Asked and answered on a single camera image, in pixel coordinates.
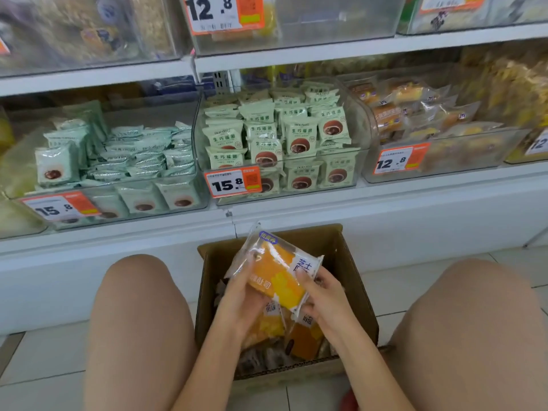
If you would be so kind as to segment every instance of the leg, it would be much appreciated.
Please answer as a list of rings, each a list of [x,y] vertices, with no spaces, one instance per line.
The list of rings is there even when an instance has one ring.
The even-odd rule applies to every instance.
[[[86,411],[166,411],[196,359],[190,310],[165,264],[133,255],[112,265],[90,322]]]
[[[545,410],[542,314],[510,269],[460,261],[406,313],[387,363],[418,411]]]

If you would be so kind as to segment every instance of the hand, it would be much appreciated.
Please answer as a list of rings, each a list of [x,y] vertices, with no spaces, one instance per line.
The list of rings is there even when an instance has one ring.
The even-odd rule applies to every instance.
[[[230,279],[214,320],[214,325],[225,327],[240,344],[270,301],[247,284],[254,266],[253,258],[248,258],[243,269]]]
[[[319,268],[317,277],[322,280],[322,286],[314,283],[304,271],[297,271],[299,284],[310,295],[301,311],[318,322],[327,340],[340,351],[345,336],[356,329],[362,330],[362,327],[346,299],[341,283],[323,266]]]

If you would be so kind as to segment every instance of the orange bread package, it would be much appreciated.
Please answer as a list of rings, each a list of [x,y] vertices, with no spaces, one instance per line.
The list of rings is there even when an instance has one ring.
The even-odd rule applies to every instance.
[[[310,316],[303,315],[296,319],[289,326],[285,337],[285,352],[301,359],[313,360],[322,344],[323,332]]]
[[[298,316],[308,294],[297,281],[296,272],[301,269],[315,279],[323,256],[316,258],[307,254],[263,231],[257,223],[234,257],[227,275],[240,272],[249,259],[255,260],[249,284]]]
[[[263,313],[257,318],[249,330],[242,344],[242,350],[257,345],[268,339],[279,338],[285,335],[282,312],[279,304],[271,301],[266,305]]]

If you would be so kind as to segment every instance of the cardboard box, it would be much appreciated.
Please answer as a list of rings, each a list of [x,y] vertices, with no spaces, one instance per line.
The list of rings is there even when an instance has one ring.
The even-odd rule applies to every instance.
[[[275,232],[277,236],[313,255],[324,255],[323,265],[342,283],[346,297],[363,329],[376,344],[379,338],[379,325],[369,302],[360,273],[343,237],[340,224],[315,226]],[[245,238],[213,242],[198,247],[204,259],[198,312],[196,315],[196,343],[198,348],[206,338],[213,321],[215,286],[229,269],[232,258],[242,248]],[[232,394],[249,394],[292,382],[307,381],[344,373],[339,357],[316,359],[295,366],[269,370],[258,374],[237,378],[232,383]]]

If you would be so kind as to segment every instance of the white tile floor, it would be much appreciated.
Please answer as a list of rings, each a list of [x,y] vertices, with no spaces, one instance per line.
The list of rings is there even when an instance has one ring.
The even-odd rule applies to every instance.
[[[511,249],[477,257],[515,267],[531,280],[548,327],[548,247]],[[363,275],[385,344],[413,302],[455,260],[430,262]],[[196,304],[191,305],[196,313]],[[0,378],[2,411],[80,411],[88,324],[29,331]],[[229,411],[336,411],[350,384],[344,375],[262,394],[233,398]]]

